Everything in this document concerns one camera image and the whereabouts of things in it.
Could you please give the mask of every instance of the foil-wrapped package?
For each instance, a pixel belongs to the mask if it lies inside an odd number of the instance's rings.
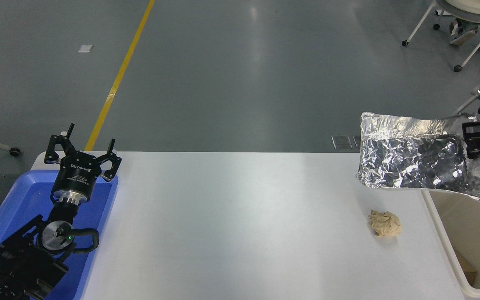
[[[480,201],[480,158],[468,159],[462,124],[476,116],[439,120],[362,114],[356,178],[369,188],[430,188]]]

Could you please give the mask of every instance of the person's shoe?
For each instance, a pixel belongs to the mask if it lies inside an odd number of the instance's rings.
[[[468,39],[472,38],[476,34],[476,29],[457,35],[453,38],[449,44],[455,46],[462,46]]]
[[[449,31],[451,32],[451,35],[457,34],[459,28],[460,28],[460,24],[458,23],[458,20],[454,20],[454,21],[449,25]]]

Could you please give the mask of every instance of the chair wheel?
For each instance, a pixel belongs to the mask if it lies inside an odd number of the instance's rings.
[[[10,153],[10,155],[12,155],[14,157],[20,155],[20,149],[19,148],[10,148],[10,150],[8,152]]]

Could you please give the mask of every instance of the white bin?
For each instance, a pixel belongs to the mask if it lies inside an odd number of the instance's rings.
[[[424,191],[423,194],[466,298],[480,299],[480,202],[451,192]],[[476,268],[474,287],[466,280],[453,248]]]

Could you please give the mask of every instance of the gray floor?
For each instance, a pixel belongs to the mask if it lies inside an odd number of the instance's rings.
[[[84,148],[147,2],[0,1],[0,143],[23,151],[0,150],[0,203],[52,133],[74,122]],[[448,116],[480,81],[480,52],[452,71],[480,32],[451,46],[431,15],[403,48],[428,4],[156,0],[95,150],[337,152],[364,111]]]

